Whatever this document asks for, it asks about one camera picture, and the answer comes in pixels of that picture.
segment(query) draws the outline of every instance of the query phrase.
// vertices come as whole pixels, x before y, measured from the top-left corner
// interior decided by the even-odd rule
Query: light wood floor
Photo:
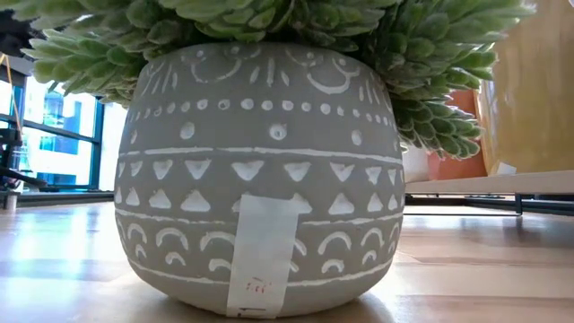
[[[0,322],[235,322],[140,281],[113,214],[112,204],[0,214]],[[406,216],[395,263],[370,292],[280,322],[574,322],[574,218]]]

